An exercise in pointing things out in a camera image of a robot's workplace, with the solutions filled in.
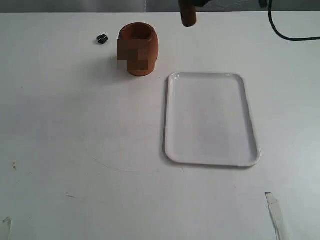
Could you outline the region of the black gloved right hand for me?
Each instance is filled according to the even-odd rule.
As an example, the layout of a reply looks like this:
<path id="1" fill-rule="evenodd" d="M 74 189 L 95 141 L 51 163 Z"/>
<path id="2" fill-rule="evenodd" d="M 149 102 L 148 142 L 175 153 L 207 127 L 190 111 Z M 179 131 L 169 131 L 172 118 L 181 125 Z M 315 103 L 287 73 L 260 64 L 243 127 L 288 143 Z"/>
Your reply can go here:
<path id="1" fill-rule="evenodd" d="M 207 3 L 211 2 L 212 0 L 193 0 L 193 5 L 198 8 L 204 7 Z"/>

